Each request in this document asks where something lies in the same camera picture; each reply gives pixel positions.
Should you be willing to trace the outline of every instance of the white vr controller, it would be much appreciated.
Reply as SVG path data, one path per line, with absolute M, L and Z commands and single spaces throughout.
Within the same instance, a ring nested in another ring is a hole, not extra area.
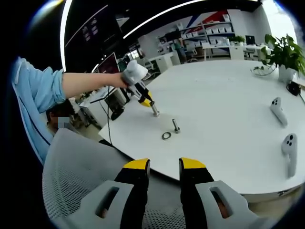
M 282 152 L 290 158 L 288 164 L 288 177 L 293 177 L 296 170 L 297 160 L 297 136 L 296 134 L 289 134 L 282 143 Z
M 282 125 L 286 127 L 288 125 L 288 121 L 281 107 L 281 103 L 282 101 L 280 97 L 275 98 L 270 105 L 270 109 L 275 114 L 275 116 L 280 120 Z

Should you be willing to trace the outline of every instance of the white flower pot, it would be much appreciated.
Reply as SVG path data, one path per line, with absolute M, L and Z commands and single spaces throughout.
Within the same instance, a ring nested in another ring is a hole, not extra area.
M 295 70 L 288 68 L 286 69 L 286 67 L 284 65 L 281 65 L 278 69 L 278 80 L 280 82 L 283 82 L 285 85 L 289 84 L 295 75 Z

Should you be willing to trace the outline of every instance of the black cable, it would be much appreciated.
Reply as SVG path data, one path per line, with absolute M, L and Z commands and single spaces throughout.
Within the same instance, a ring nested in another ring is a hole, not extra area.
M 107 125 L 108 125 L 108 134 L 109 134 L 109 140 L 110 140 L 110 144 L 112 145 L 112 140 L 111 140 L 111 136 L 110 136 L 110 125 L 109 125 L 109 104 L 108 104 L 108 108 L 107 108 Z

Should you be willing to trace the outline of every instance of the light blue sleeve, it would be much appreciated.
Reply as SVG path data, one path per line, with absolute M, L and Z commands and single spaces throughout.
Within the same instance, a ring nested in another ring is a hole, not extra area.
M 26 62 L 26 68 L 29 71 L 32 97 L 39 113 L 65 101 L 66 97 L 62 89 L 63 70 L 53 71 L 48 67 L 41 71 L 29 62 Z

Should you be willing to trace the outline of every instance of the floor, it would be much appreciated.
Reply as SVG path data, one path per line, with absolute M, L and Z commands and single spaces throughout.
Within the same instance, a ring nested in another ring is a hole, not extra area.
M 102 140 L 102 137 L 98 135 L 99 129 L 94 125 L 90 125 L 87 128 L 82 127 L 79 132 L 90 139 L 95 141 Z M 275 220 L 280 219 L 287 210 L 294 204 L 300 195 L 302 194 L 304 188 L 298 188 L 297 190 L 289 193 L 285 196 L 279 197 L 275 200 L 264 201 L 260 203 L 250 203 L 249 209 L 261 217 L 269 217 Z

